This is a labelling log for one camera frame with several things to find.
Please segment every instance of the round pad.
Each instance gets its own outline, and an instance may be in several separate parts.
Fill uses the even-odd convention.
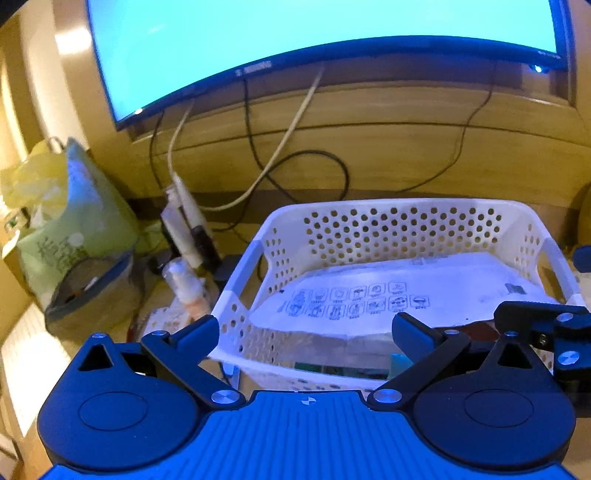
[[[113,432],[141,422],[148,413],[148,402],[127,392],[107,392],[86,400],[80,418],[90,428]]]
[[[472,373],[431,385],[414,404],[418,429],[444,454],[482,469],[527,469],[560,458],[575,424],[569,399],[507,379]]]
[[[132,470],[167,457],[191,437],[200,415],[187,391],[135,373],[113,378],[119,381],[104,393],[92,377],[77,385],[61,382],[51,393],[38,431],[53,463],[83,471]]]

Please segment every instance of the green plastic bag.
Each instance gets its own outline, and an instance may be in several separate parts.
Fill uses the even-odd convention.
[[[0,173],[0,188],[10,208],[30,212],[17,247],[44,309],[78,262],[122,254],[138,240],[133,211],[74,139],[62,153],[38,145],[22,164]]]

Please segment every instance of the basket handle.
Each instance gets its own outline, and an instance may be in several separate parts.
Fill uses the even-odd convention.
[[[579,284],[570,271],[569,264],[556,242],[551,238],[547,238],[542,244],[541,250],[548,256],[550,266],[556,274],[560,288],[562,288],[566,304],[586,306]]]
[[[230,290],[236,295],[236,297],[239,297],[242,294],[244,287],[246,287],[246,284],[263,253],[264,249],[262,242],[260,240],[253,240],[248,247],[246,247],[245,252],[242,254],[242,258],[238,262],[232,275],[230,275],[230,279],[224,290]]]

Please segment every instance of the metal screw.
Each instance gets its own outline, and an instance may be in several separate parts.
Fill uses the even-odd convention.
[[[240,394],[236,390],[218,390],[212,393],[212,402],[220,405],[230,405],[240,400]]]
[[[569,320],[572,320],[573,317],[574,315],[572,313],[561,313],[556,317],[556,320],[558,320],[560,323],[564,323],[568,322]]]
[[[560,365],[572,365],[579,360],[580,354],[575,350],[569,350],[565,353],[561,353],[558,357],[558,363]]]
[[[397,403],[402,400],[402,394],[392,388],[383,388],[374,392],[374,400],[380,403]]]

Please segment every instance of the black mount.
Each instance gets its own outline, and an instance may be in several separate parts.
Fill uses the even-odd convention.
[[[591,314],[506,302],[494,321],[496,342],[472,342],[397,314],[392,337],[414,364],[370,393],[366,405],[402,413],[424,444],[458,465],[545,468],[563,459],[576,416],[591,411]],[[83,472],[153,465],[192,442],[209,414],[244,407],[240,392],[199,368],[218,340],[212,316],[140,343],[94,334],[39,413],[50,459]],[[554,352],[554,377],[530,345]]]

